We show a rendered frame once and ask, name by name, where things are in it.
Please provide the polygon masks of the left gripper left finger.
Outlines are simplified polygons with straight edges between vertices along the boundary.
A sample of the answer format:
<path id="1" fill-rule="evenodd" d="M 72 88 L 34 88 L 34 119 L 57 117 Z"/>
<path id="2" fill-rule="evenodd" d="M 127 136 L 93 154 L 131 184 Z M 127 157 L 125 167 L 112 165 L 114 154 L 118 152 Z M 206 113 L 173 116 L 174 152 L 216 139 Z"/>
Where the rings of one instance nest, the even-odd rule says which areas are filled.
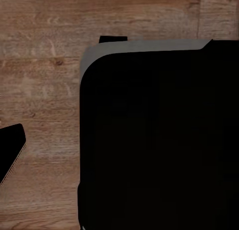
<path id="1" fill-rule="evenodd" d="M 0 129 L 0 183 L 26 142 L 22 124 Z"/>

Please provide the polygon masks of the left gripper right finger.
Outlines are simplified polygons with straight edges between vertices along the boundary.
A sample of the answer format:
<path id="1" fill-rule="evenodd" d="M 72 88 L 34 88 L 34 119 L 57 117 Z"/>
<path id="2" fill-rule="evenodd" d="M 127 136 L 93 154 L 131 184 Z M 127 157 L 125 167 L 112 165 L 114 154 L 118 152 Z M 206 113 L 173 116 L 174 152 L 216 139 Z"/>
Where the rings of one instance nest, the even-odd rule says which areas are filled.
<path id="1" fill-rule="evenodd" d="M 239 125 L 228 123 L 223 141 L 239 164 Z"/>

